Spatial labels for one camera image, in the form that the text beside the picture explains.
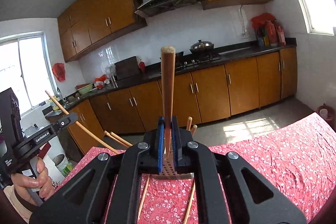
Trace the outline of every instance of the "tile floor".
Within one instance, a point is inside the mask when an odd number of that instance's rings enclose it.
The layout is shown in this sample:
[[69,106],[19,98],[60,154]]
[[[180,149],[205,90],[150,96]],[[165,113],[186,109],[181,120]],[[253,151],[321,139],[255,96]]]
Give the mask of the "tile floor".
[[[285,127],[311,113],[313,111],[308,106],[292,97],[228,119],[200,124],[194,140],[207,146],[239,142]],[[122,137],[130,143],[137,143],[142,141],[143,134],[128,134]],[[104,137],[104,141],[116,149],[124,149],[108,137]]]

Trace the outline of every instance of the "wooden stick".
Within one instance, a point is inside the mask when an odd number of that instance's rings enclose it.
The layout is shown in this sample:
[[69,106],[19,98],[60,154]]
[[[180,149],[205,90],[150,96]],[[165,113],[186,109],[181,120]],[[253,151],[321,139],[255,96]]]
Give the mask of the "wooden stick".
[[140,218],[140,215],[141,215],[141,210],[142,210],[143,203],[145,201],[145,196],[146,196],[146,193],[147,193],[147,188],[148,188],[150,177],[151,177],[151,175],[149,174],[148,178],[147,178],[147,181],[146,181],[146,184],[145,184],[145,188],[143,189],[143,194],[142,194],[142,198],[141,198],[141,202],[140,202],[140,206],[139,206],[138,221],[137,222],[139,222],[139,218]]
[[188,121],[187,121],[187,130],[190,131],[191,128],[191,123],[193,122],[193,119],[191,117],[188,117]]
[[111,138],[112,140],[116,141],[118,144],[124,145],[125,147],[129,148],[128,145],[124,144],[123,142],[119,141],[117,138],[113,137],[110,133],[108,133],[106,130],[104,130],[104,134]]
[[196,187],[195,187],[195,181],[194,181],[193,188],[192,188],[192,190],[191,190],[191,194],[190,194],[190,200],[189,200],[189,203],[188,203],[188,208],[187,208],[187,211],[186,211],[186,213],[185,213],[185,217],[184,217],[183,224],[186,224],[187,221],[188,221],[188,217],[189,217],[189,214],[190,214],[191,205],[193,204],[195,188],[196,188]]
[[165,121],[166,157],[170,152],[171,119],[173,114],[173,94],[175,75],[175,49],[172,46],[161,48],[161,80],[163,117]]
[[[64,107],[61,106],[61,104],[54,98],[52,97],[49,92],[45,91],[46,94],[48,94],[48,96],[50,97],[50,99],[59,107],[59,109],[61,111],[63,111],[66,115],[69,115],[69,112],[66,111],[66,109]],[[94,135],[91,131],[89,131],[85,126],[83,126],[80,122],[76,121],[76,125],[78,125],[81,129],[83,129],[85,131],[85,133],[89,134],[92,138],[94,138],[97,142],[99,142],[100,144],[102,144],[103,146],[105,146],[106,148],[108,148],[109,150],[111,150],[112,152],[119,154],[119,152],[117,150],[115,150],[113,147],[111,147],[110,145],[108,145],[107,143],[105,143],[104,141],[102,141],[101,139],[99,139],[96,135]]]
[[195,134],[196,129],[197,129],[197,125],[194,124],[193,127],[192,127],[192,129],[190,130],[192,136]]

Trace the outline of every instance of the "white wall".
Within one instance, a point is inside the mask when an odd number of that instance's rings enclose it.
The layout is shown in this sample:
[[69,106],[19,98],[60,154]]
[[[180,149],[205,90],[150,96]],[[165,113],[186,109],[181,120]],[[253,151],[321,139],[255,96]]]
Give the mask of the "white wall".
[[[48,54],[51,65],[65,63],[58,34],[56,18],[25,18],[0,22],[0,38],[21,33],[42,31],[45,33]],[[66,80],[62,83],[56,79],[56,84],[64,96],[75,92],[75,86],[85,83],[78,61],[65,63]],[[42,109],[38,107],[21,117],[23,130],[37,124],[39,127],[46,126],[49,122],[44,118]]]
[[283,24],[285,36],[297,40],[296,97],[313,110],[323,103],[336,110],[336,37],[307,34],[298,0],[274,0],[265,7]]
[[137,56],[146,65],[160,62],[162,46],[172,45],[177,52],[190,54],[189,48],[199,39],[215,47],[255,40],[249,20],[265,12],[264,5],[244,5],[245,26],[249,37],[242,38],[240,6],[203,10],[200,4],[165,12],[146,19],[148,26],[113,40],[79,60],[86,82],[105,73],[109,65],[106,48],[114,62]]

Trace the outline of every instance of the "red flowered tablecloth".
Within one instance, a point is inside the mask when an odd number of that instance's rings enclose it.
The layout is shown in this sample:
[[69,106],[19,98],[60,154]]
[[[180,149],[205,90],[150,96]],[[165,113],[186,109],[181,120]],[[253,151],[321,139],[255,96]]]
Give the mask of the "red flowered tablecloth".
[[[268,135],[210,149],[220,154],[238,152],[295,203],[308,222],[336,185],[336,133],[316,113]],[[102,152],[113,155],[106,148],[91,148],[60,187]],[[143,175],[141,193],[146,179]],[[183,223],[191,185],[191,180],[151,178],[139,224]],[[196,200],[188,219],[192,223],[198,223]]]

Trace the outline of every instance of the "metal bolt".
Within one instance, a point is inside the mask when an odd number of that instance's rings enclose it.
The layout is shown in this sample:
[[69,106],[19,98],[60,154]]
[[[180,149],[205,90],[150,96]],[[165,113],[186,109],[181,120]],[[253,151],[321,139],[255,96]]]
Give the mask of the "metal bolt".
[[148,148],[148,143],[146,143],[146,142],[141,142],[141,143],[138,143],[138,147],[140,148],[140,149],[146,149],[146,148]]
[[98,155],[98,160],[107,160],[109,158],[109,154],[107,154],[107,153],[100,153],[99,155]]
[[238,157],[239,157],[239,155],[238,155],[236,152],[233,152],[233,151],[229,152],[229,153],[227,154],[227,156],[228,156],[230,159],[232,159],[232,160],[236,160],[236,159],[238,159]]
[[198,143],[194,142],[194,141],[188,142],[187,145],[190,148],[197,148],[198,147]]

